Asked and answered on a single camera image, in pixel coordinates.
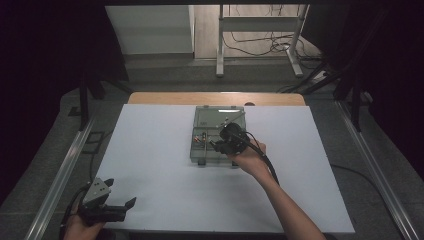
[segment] person's right hand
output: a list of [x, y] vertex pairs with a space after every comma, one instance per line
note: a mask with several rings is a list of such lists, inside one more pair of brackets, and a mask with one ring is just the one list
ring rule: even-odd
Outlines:
[[[256, 141], [250, 140], [250, 142], [253, 145], [258, 146], [258, 144], [256, 144]], [[259, 141], [258, 143], [259, 143], [258, 147], [262, 150], [263, 153], [266, 153], [266, 145]], [[237, 163], [241, 169], [243, 169], [245, 172], [252, 175], [257, 180], [260, 180], [266, 177], [272, 178], [272, 175], [269, 172], [269, 169], [266, 163], [261, 159], [259, 154], [250, 147], [247, 147], [240, 154], [227, 155], [227, 156], [229, 159]]]

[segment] person's left hand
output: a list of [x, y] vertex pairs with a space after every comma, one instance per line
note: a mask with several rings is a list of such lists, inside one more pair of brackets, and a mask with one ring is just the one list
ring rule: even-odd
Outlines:
[[89, 227], [78, 214], [68, 219], [64, 240], [94, 240], [105, 223], [96, 223]]

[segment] white table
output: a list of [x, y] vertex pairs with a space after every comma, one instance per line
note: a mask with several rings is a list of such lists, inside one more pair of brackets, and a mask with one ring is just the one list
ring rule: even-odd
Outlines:
[[[247, 130], [267, 144], [282, 188], [323, 232], [353, 233], [309, 107], [245, 107]], [[97, 176], [114, 178], [110, 205], [137, 197], [109, 228], [283, 232], [253, 177], [190, 160], [194, 105], [125, 105]]]

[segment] forearm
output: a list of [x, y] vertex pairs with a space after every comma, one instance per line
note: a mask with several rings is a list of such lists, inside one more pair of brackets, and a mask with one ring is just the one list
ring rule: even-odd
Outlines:
[[290, 240], [325, 239], [306, 213], [278, 186], [271, 176], [256, 178], [265, 190], [277, 213], [285, 234]]

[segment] white panel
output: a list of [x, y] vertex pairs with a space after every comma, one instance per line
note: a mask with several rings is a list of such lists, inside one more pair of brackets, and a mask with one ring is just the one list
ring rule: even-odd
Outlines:
[[189, 6], [106, 6], [123, 54], [192, 53]]
[[[245, 107], [281, 186], [324, 232], [354, 232], [309, 107]], [[125, 105], [97, 176], [107, 201], [137, 197], [129, 230], [282, 232], [263, 189], [241, 169], [189, 158], [195, 106]]]

